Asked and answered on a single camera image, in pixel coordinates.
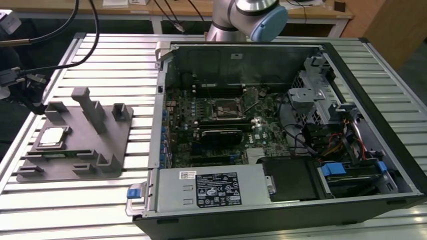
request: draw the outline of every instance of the blue latch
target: blue latch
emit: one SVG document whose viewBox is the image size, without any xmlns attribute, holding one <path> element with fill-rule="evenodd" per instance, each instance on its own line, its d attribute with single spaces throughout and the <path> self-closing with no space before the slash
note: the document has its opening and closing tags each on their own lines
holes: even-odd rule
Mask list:
<svg viewBox="0 0 427 240">
<path fill-rule="evenodd" d="M 127 199 L 140 199 L 141 198 L 141 189 L 129 188 L 127 190 Z"/>
<path fill-rule="evenodd" d="M 343 164 L 339 162 L 324 164 L 324 166 L 321 167 L 321 172 L 324 176 L 347 173 Z"/>
<path fill-rule="evenodd" d="M 387 172 L 387 166 L 386 163 L 383 161 L 378 162 L 378 166 L 379 166 L 379 170 L 382 173 Z"/>
</svg>

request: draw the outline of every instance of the slotted metal table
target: slotted metal table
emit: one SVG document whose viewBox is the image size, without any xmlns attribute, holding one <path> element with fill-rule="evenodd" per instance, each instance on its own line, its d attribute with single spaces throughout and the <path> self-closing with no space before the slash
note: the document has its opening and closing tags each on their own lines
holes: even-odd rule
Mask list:
<svg viewBox="0 0 427 240">
<path fill-rule="evenodd" d="M 79 61 L 88 53 L 93 40 L 93 34 L 75 38 L 60 64 Z M 124 172 L 113 179 L 19 183 L 15 172 L 24 164 L 21 156 L 31 149 L 45 121 L 43 116 L 29 114 L 0 163 L 0 240 L 149 239 L 125 214 L 125 202 L 128 186 L 144 182 L 148 173 L 157 77 L 156 42 L 203 40 L 200 35 L 103 34 L 87 63 L 53 73 L 45 89 L 45 102 L 63 101 L 67 106 L 73 106 L 77 104 L 71 99 L 73 87 L 89 87 L 92 99 L 99 100 L 104 106 L 125 103 L 133 107 Z M 281 37 L 276 41 L 332 43 L 427 172 L 427 108 L 371 44 L 355 38 Z M 343 96 L 351 101 L 340 80 L 336 83 Z M 219 239 L 277 240 L 307 237 L 316 240 L 427 239 L 427 205 L 394 210 L 347 226 L 304 228 Z"/>
</svg>

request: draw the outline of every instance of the power supply label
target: power supply label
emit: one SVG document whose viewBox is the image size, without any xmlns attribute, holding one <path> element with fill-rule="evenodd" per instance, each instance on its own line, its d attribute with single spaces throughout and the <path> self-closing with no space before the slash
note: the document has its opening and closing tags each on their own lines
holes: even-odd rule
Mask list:
<svg viewBox="0 0 427 240">
<path fill-rule="evenodd" d="M 199 208 L 241 205 L 236 172 L 196 175 L 195 188 Z"/>
</svg>

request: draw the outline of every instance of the wall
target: wall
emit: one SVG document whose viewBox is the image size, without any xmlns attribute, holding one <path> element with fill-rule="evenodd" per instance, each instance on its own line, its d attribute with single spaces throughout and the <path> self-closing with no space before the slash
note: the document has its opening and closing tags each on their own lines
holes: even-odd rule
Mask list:
<svg viewBox="0 0 427 240">
<path fill-rule="evenodd" d="M 366 37 L 399 69 L 427 37 L 427 0 L 345 0 L 355 14 L 341 37 Z"/>
</svg>

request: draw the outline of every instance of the table leg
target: table leg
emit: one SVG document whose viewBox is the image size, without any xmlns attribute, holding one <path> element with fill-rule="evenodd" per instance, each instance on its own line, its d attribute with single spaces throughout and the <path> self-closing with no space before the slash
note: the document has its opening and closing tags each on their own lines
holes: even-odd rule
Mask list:
<svg viewBox="0 0 427 240">
<path fill-rule="evenodd" d="M 337 19 L 335 25 L 332 26 L 331 32 L 328 33 L 329 38 L 339 38 L 344 31 L 348 19 Z"/>
<path fill-rule="evenodd" d="M 152 25 L 152 32 L 153 34 L 163 34 L 163 29 L 161 29 L 161 16 L 151 16 L 151 25 Z"/>
</svg>

